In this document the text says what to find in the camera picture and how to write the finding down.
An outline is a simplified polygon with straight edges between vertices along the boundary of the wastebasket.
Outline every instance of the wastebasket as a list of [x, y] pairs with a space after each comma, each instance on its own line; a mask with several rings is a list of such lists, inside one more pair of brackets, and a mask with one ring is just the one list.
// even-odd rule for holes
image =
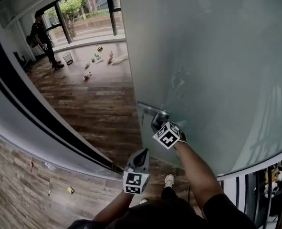
[[65, 62], [67, 63], [67, 65], [73, 63], [73, 59], [72, 59], [72, 56], [71, 56], [71, 53], [70, 53], [70, 52], [66, 52], [66, 53], [63, 55], [63, 59], [65, 60]]

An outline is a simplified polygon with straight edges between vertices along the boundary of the hardwood floor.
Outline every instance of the hardwood floor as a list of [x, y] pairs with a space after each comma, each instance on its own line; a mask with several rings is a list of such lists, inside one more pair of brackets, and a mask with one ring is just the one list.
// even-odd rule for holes
[[[141, 197], [160, 197], [164, 185], [162, 172], [179, 173], [174, 190], [187, 200], [188, 183], [181, 171], [169, 166], [155, 166], [151, 179]], [[75, 192], [71, 195], [67, 188]], [[76, 219], [92, 219], [110, 203], [122, 189], [122, 182], [90, 177], [60, 168], [50, 171], [44, 162], [14, 149], [0, 140], [0, 229], [63, 229]], [[191, 194], [191, 205], [195, 200]]]
[[[86, 46], [68, 50], [73, 63], [52, 70], [45, 57], [38, 61], [28, 74], [39, 92], [56, 112], [83, 138], [107, 157], [124, 167], [128, 157], [142, 148], [136, 114], [136, 102], [129, 60], [109, 65], [110, 50], [113, 57], [127, 53], [125, 42], [100, 44], [99, 52], [104, 60], [92, 63], [98, 46]], [[87, 62], [90, 67], [84, 69]], [[87, 81], [82, 77], [91, 72]]]
[[[103, 44], [102, 58], [112, 50], [114, 57], [126, 53], [125, 43]], [[142, 148], [129, 61], [110, 66], [104, 63], [83, 66], [91, 60], [96, 46], [70, 50], [74, 64], [52, 71], [46, 58], [33, 66], [30, 79], [50, 105], [82, 137], [124, 166], [131, 153]], [[91, 78], [84, 82], [85, 72]], [[151, 159], [149, 184], [141, 197], [159, 198], [164, 178], [176, 176], [174, 190], [187, 200], [189, 184], [184, 171]], [[71, 195], [67, 188], [75, 192]], [[56, 168], [30, 157], [0, 140], [0, 229], [68, 227], [76, 219], [92, 219], [122, 190], [122, 182]], [[196, 208], [191, 195], [191, 205]]]

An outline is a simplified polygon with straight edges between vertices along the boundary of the box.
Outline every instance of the box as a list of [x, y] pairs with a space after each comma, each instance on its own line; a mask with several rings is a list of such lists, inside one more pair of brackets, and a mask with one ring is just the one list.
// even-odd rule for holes
[[149, 174], [124, 171], [124, 192], [142, 194], [149, 182]]
[[170, 149], [177, 141], [180, 140], [179, 129], [167, 122], [154, 136], [162, 146]]

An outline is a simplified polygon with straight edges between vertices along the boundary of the shoe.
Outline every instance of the shoe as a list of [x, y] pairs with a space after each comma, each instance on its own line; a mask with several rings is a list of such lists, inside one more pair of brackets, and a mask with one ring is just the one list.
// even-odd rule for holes
[[61, 69], [64, 67], [64, 64], [56, 64], [53, 68], [55, 68], [56, 70]]
[[164, 188], [166, 187], [171, 187], [173, 188], [173, 185], [175, 183], [175, 177], [173, 174], [169, 174], [165, 177], [165, 180], [164, 180]]
[[146, 203], [146, 202], [148, 202], [147, 199], [142, 199], [141, 202], [140, 202], [140, 204], [144, 204], [144, 203]]

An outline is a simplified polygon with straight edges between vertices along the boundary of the tree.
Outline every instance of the tree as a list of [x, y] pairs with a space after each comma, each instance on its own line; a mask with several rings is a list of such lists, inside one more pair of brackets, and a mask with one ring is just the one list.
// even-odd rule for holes
[[76, 37], [74, 19], [76, 13], [85, 5], [86, 0], [62, 0], [60, 10], [71, 37]]

